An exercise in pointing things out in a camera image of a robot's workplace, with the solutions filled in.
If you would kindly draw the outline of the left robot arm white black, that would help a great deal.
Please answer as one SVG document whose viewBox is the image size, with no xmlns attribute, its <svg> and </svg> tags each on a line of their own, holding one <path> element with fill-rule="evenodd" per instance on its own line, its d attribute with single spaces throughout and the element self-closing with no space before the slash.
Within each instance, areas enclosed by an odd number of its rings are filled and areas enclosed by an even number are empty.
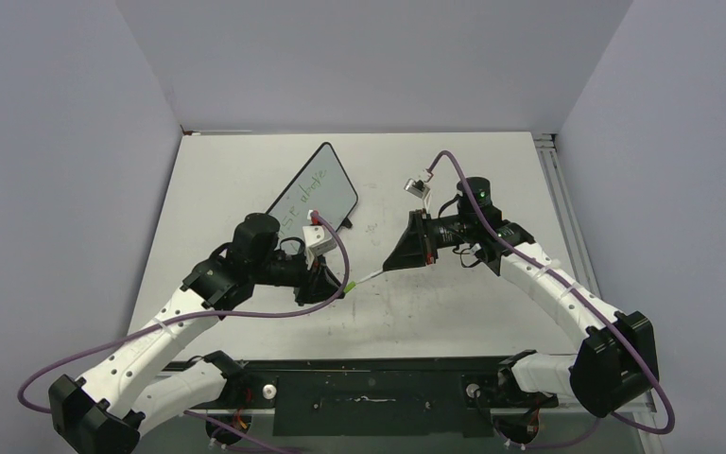
<svg viewBox="0 0 726 454">
<path fill-rule="evenodd" d="M 167 420 L 202 403 L 236 405 L 244 393 L 242 368 L 221 351 L 205 355 L 183 372 L 159 373 L 186 346 L 218 322 L 241 317 L 239 306 L 258 286 L 293 288 L 296 316 L 343 295 L 348 280 L 328 269 L 325 254 L 349 255 L 335 229 L 317 211 L 302 230 L 302 249 L 280 249 L 280 223 L 253 213 L 231 241 L 218 246 L 182 280 L 143 328 L 107 346 L 109 355 L 77 378 L 62 375 L 48 390 L 54 430 L 77 453 L 131 453 Z"/>
</svg>

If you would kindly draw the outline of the silver marker pen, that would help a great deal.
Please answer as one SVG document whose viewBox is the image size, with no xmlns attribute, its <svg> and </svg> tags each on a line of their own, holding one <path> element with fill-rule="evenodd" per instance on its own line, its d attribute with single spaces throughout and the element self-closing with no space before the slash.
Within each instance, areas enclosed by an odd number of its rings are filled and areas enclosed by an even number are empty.
<svg viewBox="0 0 726 454">
<path fill-rule="evenodd" d="M 371 273 L 367 274 L 366 276 L 364 276 L 364 277 L 362 277 L 362 278 L 359 278 L 359 279 L 357 279 L 357 280 L 355 281 L 355 283 L 356 283 L 357 285 L 360 285 L 360 284 L 366 283 L 366 282 L 368 282 L 368 281 L 370 281 L 370 280 L 372 280 L 372 279 L 374 279 L 374 278 L 376 278 L 376 277 L 378 277 L 378 276 L 382 275 L 383 273 L 384 273 L 384 271 L 383 271 L 382 269 L 381 269 L 381 270 L 377 270 L 377 271 L 373 271 L 373 272 L 371 272 Z"/>
</svg>

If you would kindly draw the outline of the black framed small whiteboard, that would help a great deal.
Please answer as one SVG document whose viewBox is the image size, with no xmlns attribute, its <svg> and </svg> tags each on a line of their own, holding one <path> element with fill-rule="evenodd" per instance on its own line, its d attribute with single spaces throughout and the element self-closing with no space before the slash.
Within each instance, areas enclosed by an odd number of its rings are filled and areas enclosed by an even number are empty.
<svg viewBox="0 0 726 454">
<path fill-rule="evenodd" d="M 351 214 L 359 196 L 336 151 L 322 143 L 269 207 L 280 223 L 279 237 L 302 236 L 316 210 L 337 231 L 351 229 Z"/>
</svg>

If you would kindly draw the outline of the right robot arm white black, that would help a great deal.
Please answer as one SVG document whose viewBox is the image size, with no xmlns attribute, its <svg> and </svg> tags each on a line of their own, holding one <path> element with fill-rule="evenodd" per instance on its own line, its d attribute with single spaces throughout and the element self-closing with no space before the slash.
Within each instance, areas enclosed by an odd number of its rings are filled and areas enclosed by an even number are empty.
<svg viewBox="0 0 726 454">
<path fill-rule="evenodd" d="M 458 183 L 452 203 L 452 216 L 410 212 L 383 271 L 433 265 L 441 249 L 464 248 L 477 264 L 522 290 L 578 349 L 569 355 L 526 351 L 504 361 L 496 380 L 504 402 L 520 405 L 540 393 L 565 396 L 605 417 L 651 389 L 659 371 L 646 316 L 603 302 L 555 264 L 529 232 L 503 218 L 488 179 Z"/>
</svg>

